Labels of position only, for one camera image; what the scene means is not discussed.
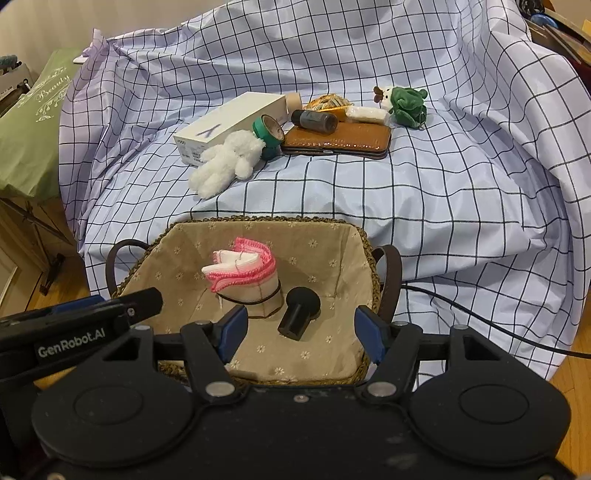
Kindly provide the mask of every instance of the screw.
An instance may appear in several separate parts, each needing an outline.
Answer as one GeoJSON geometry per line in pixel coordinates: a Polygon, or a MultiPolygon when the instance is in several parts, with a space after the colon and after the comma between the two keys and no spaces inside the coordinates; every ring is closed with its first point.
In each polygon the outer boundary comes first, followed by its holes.
{"type": "Polygon", "coordinates": [[[368,393],[372,397],[390,397],[396,393],[396,385],[390,382],[374,382],[368,385],[368,393]]]}
{"type": "Polygon", "coordinates": [[[205,392],[210,397],[227,397],[228,395],[232,395],[236,387],[229,382],[211,382],[207,384],[205,387],[205,392]]]}

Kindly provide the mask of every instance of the black cylindrical object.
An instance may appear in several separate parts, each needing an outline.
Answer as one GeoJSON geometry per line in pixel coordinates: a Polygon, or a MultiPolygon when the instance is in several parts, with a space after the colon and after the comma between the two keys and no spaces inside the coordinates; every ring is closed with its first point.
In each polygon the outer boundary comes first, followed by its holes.
{"type": "Polygon", "coordinates": [[[320,313],[320,297],[306,287],[292,288],[285,298],[287,311],[277,330],[283,336],[299,340],[310,321],[320,313]]]}
{"type": "Polygon", "coordinates": [[[332,113],[294,110],[291,114],[291,122],[298,127],[313,130],[314,132],[331,134],[335,132],[339,119],[332,113]]]}

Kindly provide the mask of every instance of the woven basket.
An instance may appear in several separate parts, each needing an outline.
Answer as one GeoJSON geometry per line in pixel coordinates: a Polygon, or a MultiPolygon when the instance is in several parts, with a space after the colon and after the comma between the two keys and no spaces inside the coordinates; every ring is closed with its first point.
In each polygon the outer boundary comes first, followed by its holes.
{"type": "MultiPolygon", "coordinates": [[[[265,319],[250,319],[248,333],[226,366],[237,378],[257,384],[350,384],[364,378],[368,360],[355,336],[353,316],[358,305],[369,306],[386,322],[400,292],[401,262],[388,245],[372,251],[365,232],[346,222],[320,218],[245,218],[193,220],[171,226],[152,245],[137,240],[117,243],[106,265],[112,296],[156,287],[164,305],[144,323],[156,334],[176,333],[189,322],[217,322],[231,305],[209,290],[201,268],[214,250],[229,248],[246,237],[266,243],[277,261],[285,296],[306,286],[321,300],[320,316],[299,341],[279,334],[286,305],[265,319]],[[116,288],[115,258],[119,249],[134,245],[146,250],[116,288]],[[386,255],[387,278],[382,304],[376,260],[386,255]]],[[[182,363],[165,362],[161,369],[184,376],[182,363]]]]}

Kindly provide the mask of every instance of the pink trim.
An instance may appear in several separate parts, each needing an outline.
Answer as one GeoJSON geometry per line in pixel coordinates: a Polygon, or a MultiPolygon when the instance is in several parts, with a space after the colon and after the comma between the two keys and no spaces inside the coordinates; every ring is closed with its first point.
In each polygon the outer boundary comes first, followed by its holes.
{"type": "MultiPolygon", "coordinates": [[[[262,265],[243,272],[211,272],[207,274],[206,278],[212,283],[210,289],[214,293],[234,285],[261,283],[273,275],[277,270],[275,257],[273,257],[271,250],[265,244],[255,242],[248,238],[237,237],[232,251],[259,254],[262,260],[262,265]]],[[[213,260],[215,263],[218,263],[218,255],[213,254],[213,260]]]]}

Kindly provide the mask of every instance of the green bag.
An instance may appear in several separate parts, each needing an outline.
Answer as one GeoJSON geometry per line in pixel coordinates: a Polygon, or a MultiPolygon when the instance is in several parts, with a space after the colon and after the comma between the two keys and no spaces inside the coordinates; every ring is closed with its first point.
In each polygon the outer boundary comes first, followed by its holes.
{"type": "Polygon", "coordinates": [[[80,68],[77,48],[56,50],[31,91],[0,118],[0,196],[58,197],[61,104],[80,68]]]}

